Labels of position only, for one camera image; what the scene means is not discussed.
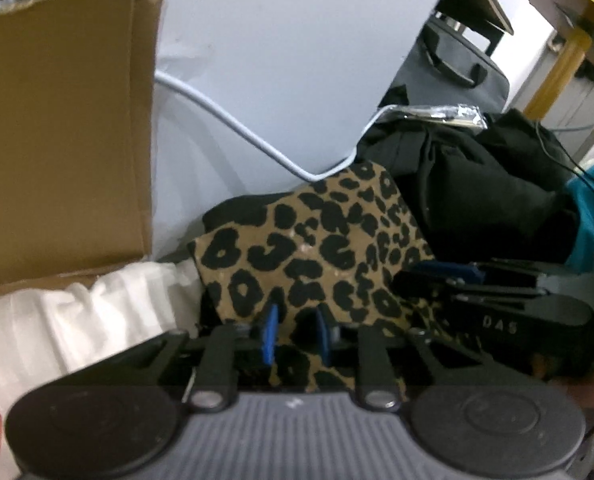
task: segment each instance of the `white cloth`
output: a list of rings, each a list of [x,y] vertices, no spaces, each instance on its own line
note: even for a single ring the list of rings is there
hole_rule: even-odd
[[[172,328],[197,335],[202,285],[193,260],[131,264],[88,290],[0,297],[0,417],[23,394]],[[19,470],[0,420],[0,480]]]

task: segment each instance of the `white cable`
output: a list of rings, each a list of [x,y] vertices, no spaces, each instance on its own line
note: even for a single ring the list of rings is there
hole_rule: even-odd
[[[586,126],[568,126],[566,128],[547,128],[551,132],[582,132],[584,130],[590,130],[594,128],[594,122],[592,124],[586,124]]]
[[[357,147],[355,147],[352,153],[348,157],[346,157],[344,161],[340,162],[331,170],[328,170],[325,173],[321,174],[309,173],[303,168],[297,166],[297,164],[291,161],[282,152],[268,144],[264,139],[261,139],[256,134],[251,132],[235,117],[230,115],[215,101],[210,99],[210,97],[207,97],[206,95],[202,94],[202,92],[200,92],[196,88],[193,88],[192,86],[184,83],[176,77],[171,76],[170,74],[167,74],[166,72],[162,72],[162,70],[155,70],[155,81],[157,81],[157,83],[159,83],[160,85],[172,90],[173,92],[183,95],[199,107],[203,108],[203,110],[206,110],[212,116],[219,119],[222,123],[226,124],[226,126],[228,126],[236,134],[238,134],[242,139],[246,140],[247,142],[255,146],[257,149],[266,153],[266,155],[268,155],[281,166],[286,168],[293,175],[298,176],[306,182],[318,182],[319,180],[323,180],[332,174],[338,173],[339,171],[346,169],[350,164],[352,164],[355,160],[355,157],[357,157]],[[364,128],[364,133],[368,130],[368,128],[369,126]]]

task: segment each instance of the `gray panel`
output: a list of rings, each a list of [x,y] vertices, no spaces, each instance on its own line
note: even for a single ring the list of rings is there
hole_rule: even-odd
[[[473,480],[430,457],[395,415],[347,394],[244,394],[194,416],[157,462],[126,480]],[[540,480],[570,480],[552,473]]]

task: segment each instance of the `black handle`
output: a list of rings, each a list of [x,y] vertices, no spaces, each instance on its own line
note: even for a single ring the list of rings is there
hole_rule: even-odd
[[[439,47],[439,34],[437,34],[427,25],[424,25],[424,30],[422,30],[421,37],[424,43],[424,48],[426,49],[426,54],[432,66],[439,70],[439,72],[441,72],[448,79],[453,81],[453,83],[463,86],[464,88],[473,89],[477,88],[486,80],[488,76],[488,70],[479,63],[474,64],[472,70],[470,71],[470,77],[468,77],[462,73],[459,73],[458,70],[440,58],[437,54],[437,48]]]

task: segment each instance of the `yellow tube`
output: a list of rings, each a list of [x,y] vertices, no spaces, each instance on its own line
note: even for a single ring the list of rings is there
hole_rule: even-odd
[[[525,107],[523,114],[533,121],[541,121],[555,104],[586,58],[592,38],[581,28],[572,31],[561,50],[555,66]]]

